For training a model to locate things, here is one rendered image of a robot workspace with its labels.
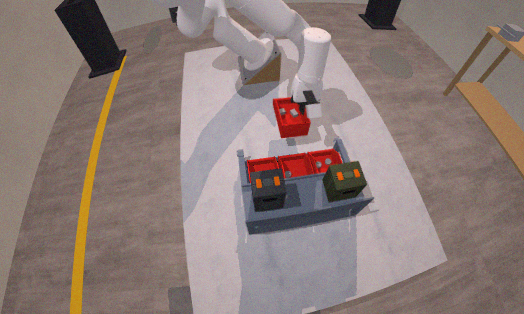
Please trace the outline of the red bin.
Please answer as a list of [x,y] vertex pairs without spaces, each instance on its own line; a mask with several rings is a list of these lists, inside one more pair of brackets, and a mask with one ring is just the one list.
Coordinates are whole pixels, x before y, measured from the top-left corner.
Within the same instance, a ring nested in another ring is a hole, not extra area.
[[278,156],[278,165],[282,168],[284,178],[286,171],[292,173],[291,177],[314,174],[311,160],[306,153]]
[[[250,172],[279,169],[278,162],[275,157],[247,160],[247,165],[248,165],[249,179],[250,179]],[[251,183],[251,179],[250,179],[250,183]]]
[[[307,118],[306,108],[304,114],[299,111],[299,105],[296,103],[291,103],[291,97],[289,98],[273,98],[273,108],[280,132],[281,138],[289,137],[298,137],[308,135],[310,127],[310,119]],[[277,104],[278,102],[278,104]],[[278,108],[279,106],[279,108]],[[280,115],[279,109],[284,108],[286,114]],[[298,116],[293,118],[290,114],[290,110],[295,109],[298,113]],[[283,123],[282,123],[283,122]],[[284,125],[287,124],[287,125]]]
[[[312,168],[313,168],[314,174],[317,174],[318,172],[319,173],[323,173],[323,172],[327,171],[327,169],[329,167],[329,165],[325,164],[325,160],[327,158],[331,159],[331,164],[330,165],[341,164],[342,163],[340,154],[338,152],[336,152],[333,148],[332,149],[328,149],[328,150],[308,152],[307,156],[311,160],[311,164],[312,164]],[[316,162],[317,161],[322,163],[320,168],[317,168],[317,166],[316,166]]]

